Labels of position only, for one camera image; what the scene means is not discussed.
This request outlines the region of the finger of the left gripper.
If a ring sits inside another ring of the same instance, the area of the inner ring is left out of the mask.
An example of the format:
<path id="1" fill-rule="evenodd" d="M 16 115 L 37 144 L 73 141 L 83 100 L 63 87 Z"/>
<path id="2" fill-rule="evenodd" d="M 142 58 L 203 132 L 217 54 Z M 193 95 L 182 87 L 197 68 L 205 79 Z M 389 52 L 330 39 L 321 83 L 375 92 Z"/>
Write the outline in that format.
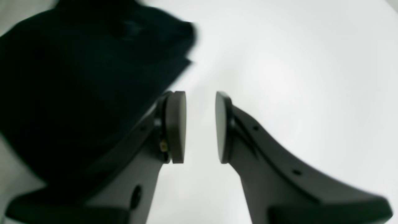
<path id="1" fill-rule="evenodd" d="M 393 216 L 385 197 L 304 163 L 222 91 L 215 119 L 220 162 L 239 175 L 253 224 L 384 224 Z"/>
<path id="2" fill-rule="evenodd" d="M 7 206 L 6 224 L 145 224 L 164 164 L 182 164 L 187 100 L 167 91 L 114 149 L 84 171 Z"/>

